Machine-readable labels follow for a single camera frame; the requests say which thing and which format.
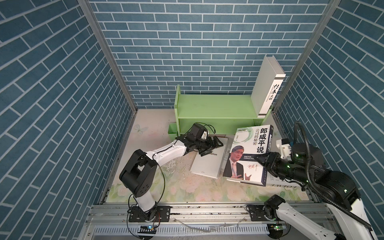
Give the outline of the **white La Dame aux camelias book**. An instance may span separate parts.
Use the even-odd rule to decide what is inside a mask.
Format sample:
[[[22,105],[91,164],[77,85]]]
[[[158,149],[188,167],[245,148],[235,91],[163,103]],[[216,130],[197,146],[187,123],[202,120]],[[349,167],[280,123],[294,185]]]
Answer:
[[[203,157],[201,157],[199,154],[196,155],[190,169],[191,173],[208,178],[218,179],[229,139],[219,137],[219,140],[223,143],[223,147],[214,149],[210,154]]]

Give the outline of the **Chinese book with man portrait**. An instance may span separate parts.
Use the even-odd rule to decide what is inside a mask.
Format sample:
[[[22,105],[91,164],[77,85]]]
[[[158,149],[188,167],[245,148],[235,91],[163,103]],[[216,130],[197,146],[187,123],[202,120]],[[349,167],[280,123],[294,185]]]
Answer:
[[[223,177],[229,181],[266,186],[267,170],[255,161],[255,157],[270,153],[273,131],[272,125],[238,128]]]

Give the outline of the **large white black-spine book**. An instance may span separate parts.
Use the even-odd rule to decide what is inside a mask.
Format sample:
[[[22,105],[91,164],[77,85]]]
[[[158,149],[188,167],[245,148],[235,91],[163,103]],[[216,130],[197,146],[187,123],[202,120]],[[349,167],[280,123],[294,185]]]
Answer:
[[[259,119],[267,116],[285,77],[286,73],[274,56],[264,57],[251,94],[251,101]]]

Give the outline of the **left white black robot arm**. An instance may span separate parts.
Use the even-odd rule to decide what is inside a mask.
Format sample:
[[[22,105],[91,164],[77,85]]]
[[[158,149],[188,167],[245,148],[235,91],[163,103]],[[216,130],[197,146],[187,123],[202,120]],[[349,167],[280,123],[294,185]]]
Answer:
[[[215,130],[211,125],[194,123],[185,134],[176,137],[164,147],[149,152],[141,149],[134,151],[121,171],[119,179],[131,191],[137,203],[131,212],[137,213],[141,221],[151,222],[160,218],[157,213],[160,201],[155,201],[150,188],[156,171],[160,170],[161,166],[191,152],[198,152],[204,157],[224,146],[218,137],[209,135],[207,127]]]

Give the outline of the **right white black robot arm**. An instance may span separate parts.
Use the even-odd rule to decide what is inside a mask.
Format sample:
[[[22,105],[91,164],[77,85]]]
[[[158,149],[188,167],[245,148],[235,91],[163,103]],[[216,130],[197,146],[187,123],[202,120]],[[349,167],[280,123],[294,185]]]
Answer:
[[[321,150],[308,141],[294,142],[290,160],[270,152],[256,160],[279,179],[292,180],[309,188],[331,210],[342,232],[337,234],[296,211],[286,200],[273,195],[264,203],[265,218],[283,221],[311,240],[376,240],[378,237],[369,222],[364,203],[355,181],[347,174],[323,166]]]

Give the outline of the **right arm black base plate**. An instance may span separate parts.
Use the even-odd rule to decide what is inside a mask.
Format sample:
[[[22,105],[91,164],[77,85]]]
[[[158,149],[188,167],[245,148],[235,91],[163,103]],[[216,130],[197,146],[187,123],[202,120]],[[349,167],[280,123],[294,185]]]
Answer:
[[[264,205],[247,205],[246,210],[252,222],[269,221],[265,216]]]

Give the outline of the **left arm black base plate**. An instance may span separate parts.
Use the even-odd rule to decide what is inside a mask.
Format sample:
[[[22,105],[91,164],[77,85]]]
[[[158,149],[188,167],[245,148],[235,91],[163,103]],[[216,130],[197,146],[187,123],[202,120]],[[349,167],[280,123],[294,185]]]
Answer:
[[[130,223],[169,222],[170,214],[170,206],[157,206],[147,212],[144,212],[139,206],[131,206],[128,221]]]

